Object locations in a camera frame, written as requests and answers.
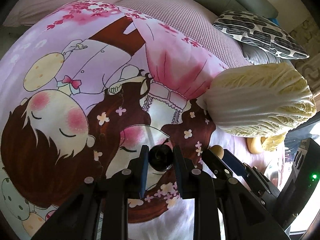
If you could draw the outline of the bottom yellow banana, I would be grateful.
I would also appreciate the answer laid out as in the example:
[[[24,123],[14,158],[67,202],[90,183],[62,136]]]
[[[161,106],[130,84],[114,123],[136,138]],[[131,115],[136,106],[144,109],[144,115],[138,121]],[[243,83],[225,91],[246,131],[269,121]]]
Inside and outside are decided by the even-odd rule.
[[[246,144],[249,152],[251,152],[252,154],[260,154],[264,152],[261,137],[247,138]]]

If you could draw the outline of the napa cabbage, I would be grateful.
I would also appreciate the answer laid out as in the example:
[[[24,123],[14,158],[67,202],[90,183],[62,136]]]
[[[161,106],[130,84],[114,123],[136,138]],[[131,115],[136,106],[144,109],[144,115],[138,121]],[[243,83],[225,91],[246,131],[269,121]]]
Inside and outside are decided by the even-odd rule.
[[[247,138],[286,133],[317,112],[307,80],[285,62],[224,70],[203,101],[219,129]]]

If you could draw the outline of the cartoon print bed sheet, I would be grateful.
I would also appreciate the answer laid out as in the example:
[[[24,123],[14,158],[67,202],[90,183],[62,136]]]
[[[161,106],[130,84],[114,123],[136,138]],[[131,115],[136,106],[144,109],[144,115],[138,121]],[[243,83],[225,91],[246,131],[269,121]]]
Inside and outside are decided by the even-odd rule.
[[[215,127],[202,101],[229,67],[162,21],[80,0],[45,16],[1,59],[1,215],[30,239],[83,183],[110,177],[143,145],[172,146],[202,168],[221,145],[264,170],[244,138]]]

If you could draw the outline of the light grey pillow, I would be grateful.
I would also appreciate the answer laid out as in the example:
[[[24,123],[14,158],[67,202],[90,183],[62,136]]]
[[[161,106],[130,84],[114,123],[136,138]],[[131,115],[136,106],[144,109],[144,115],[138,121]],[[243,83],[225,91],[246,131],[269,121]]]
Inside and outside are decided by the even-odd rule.
[[[239,43],[244,58],[253,65],[259,64],[268,64],[268,63],[287,63],[290,66],[293,66],[290,60],[282,59],[280,57],[276,57],[269,52],[265,52],[264,50],[251,46],[245,43]]]

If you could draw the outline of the black white patterned pillow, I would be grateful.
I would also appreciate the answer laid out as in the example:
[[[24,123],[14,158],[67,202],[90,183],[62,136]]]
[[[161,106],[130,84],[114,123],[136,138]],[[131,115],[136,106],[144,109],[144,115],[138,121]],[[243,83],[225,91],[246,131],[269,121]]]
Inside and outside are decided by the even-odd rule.
[[[213,26],[244,44],[258,47],[273,56],[287,60],[303,60],[309,54],[284,29],[271,20],[248,11],[225,11]]]

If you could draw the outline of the pink seat cushion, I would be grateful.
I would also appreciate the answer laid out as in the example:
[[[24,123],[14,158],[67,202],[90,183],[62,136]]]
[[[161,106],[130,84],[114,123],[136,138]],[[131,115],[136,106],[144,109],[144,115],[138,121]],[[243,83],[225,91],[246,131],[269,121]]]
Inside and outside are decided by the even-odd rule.
[[[79,0],[19,0],[4,21],[6,27],[32,26],[63,5]],[[170,25],[213,53],[229,68],[249,65],[236,40],[217,30],[217,14],[194,0],[97,0],[126,7]]]

